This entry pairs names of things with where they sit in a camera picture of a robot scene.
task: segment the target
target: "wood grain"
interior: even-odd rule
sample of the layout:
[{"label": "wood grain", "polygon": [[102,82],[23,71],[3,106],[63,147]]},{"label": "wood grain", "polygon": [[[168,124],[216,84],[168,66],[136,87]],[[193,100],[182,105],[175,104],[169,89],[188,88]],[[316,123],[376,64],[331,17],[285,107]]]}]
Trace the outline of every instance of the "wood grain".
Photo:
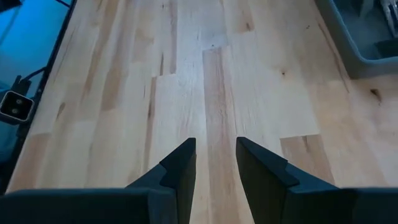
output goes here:
[{"label": "wood grain", "polygon": [[237,136],[398,186],[397,98],[348,78],[312,0],[79,0],[8,191],[124,187],[195,137],[191,223],[252,223]]}]

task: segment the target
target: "wooden surface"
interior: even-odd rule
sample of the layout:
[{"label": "wooden surface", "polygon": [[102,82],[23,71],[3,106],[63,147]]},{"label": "wooden surface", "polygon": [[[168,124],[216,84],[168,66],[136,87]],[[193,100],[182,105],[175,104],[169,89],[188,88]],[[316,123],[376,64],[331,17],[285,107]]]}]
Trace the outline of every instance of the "wooden surface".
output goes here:
[{"label": "wooden surface", "polygon": [[9,192],[124,187],[195,137],[191,223],[250,223],[236,136],[398,186],[397,112],[398,76],[349,80],[312,0],[79,0]]}]

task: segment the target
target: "black cable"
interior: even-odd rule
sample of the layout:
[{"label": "black cable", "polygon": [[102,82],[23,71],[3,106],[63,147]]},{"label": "black cable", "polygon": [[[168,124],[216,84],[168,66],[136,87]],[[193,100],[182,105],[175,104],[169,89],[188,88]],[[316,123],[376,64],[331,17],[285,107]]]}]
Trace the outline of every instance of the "black cable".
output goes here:
[{"label": "black cable", "polygon": [[35,71],[35,72],[29,74],[28,76],[26,76],[23,80],[30,80],[30,79],[33,78],[34,76],[36,76],[36,75],[38,75],[38,74],[44,72],[46,68],[47,68],[47,67],[42,67],[41,69],[39,69],[39,70],[37,70],[37,71]]},{"label": "black cable", "polygon": [[59,2],[59,3],[61,3],[61,4],[63,4],[64,6],[66,6],[66,7],[70,7],[70,5],[68,4],[68,3],[66,3],[66,2],[64,2],[64,1],[62,1],[62,0],[56,0],[57,2]]}]

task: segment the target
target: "wooden table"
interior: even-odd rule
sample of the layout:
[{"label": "wooden table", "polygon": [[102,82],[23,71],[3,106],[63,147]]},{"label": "wooden table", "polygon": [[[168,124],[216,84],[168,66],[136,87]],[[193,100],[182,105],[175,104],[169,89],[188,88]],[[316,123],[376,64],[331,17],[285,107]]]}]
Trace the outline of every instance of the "wooden table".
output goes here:
[{"label": "wooden table", "polygon": [[79,0],[9,192],[124,187],[196,137],[191,223],[250,223],[236,136],[397,186],[397,112],[398,77],[349,80],[312,0]]}]

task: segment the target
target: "black frame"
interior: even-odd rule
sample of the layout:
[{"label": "black frame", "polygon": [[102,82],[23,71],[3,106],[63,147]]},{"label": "black frame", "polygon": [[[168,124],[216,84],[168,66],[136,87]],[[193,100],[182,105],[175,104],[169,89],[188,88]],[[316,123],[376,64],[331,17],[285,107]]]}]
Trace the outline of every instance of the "black frame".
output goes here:
[{"label": "black frame", "polygon": [[42,79],[39,83],[39,87],[37,88],[36,94],[33,97],[33,100],[35,103],[34,103],[34,107],[32,110],[32,116],[30,117],[30,120],[27,123],[19,125],[18,132],[17,132],[17,141],[16,141],[14,149],[12,151],[11,158],[1,166],[2,176],[1,176],[1,182],[0,182],[0,195],[3,195],[8,188],[9,181],[12,177],[12,173],[14,172],[19,155],[21,154],[21,151],[24,146],[30,126],[32,125],[34,115],[36,114],[37,108],[39,107],[39,103],[42,98],[42,94],[43,94],[45,85],[47,84],[47,80],[49,79],[51,70],[55,63],[55,59],[57,58],[57,55],[58,55],[58,51],[60,50],[62,40],[67,31],[70,19],[72,18],[73,10],[75,9],[76,3],[77,3],[77,0],[72,0],[70,5],[61,0],[56,0],[56,1],[59,2],[60,4],[63,4],[64,6],[68,7],[69,10],[67,12],[67,15],[65,16],[65,19],[61,26],[57,40],[55,41],[55,45],[52,50],[49,61],[47,62],[47,65],[45,66],[45,68],[41,69],[44,72],[42,75]]}]

